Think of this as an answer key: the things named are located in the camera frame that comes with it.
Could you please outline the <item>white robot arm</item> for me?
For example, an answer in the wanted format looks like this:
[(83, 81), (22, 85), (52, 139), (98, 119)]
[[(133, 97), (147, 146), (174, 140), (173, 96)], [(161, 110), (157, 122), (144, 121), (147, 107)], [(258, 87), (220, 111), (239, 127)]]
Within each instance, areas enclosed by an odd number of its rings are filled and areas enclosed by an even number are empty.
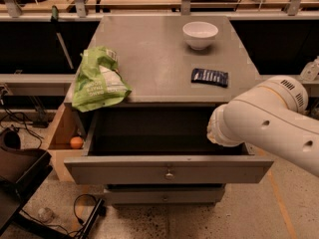
[(319, 120), (304, 114), (302, 84), (275, 76), (216, 108), (207, 138), (222, 146), (255, 145), (319, 176)]

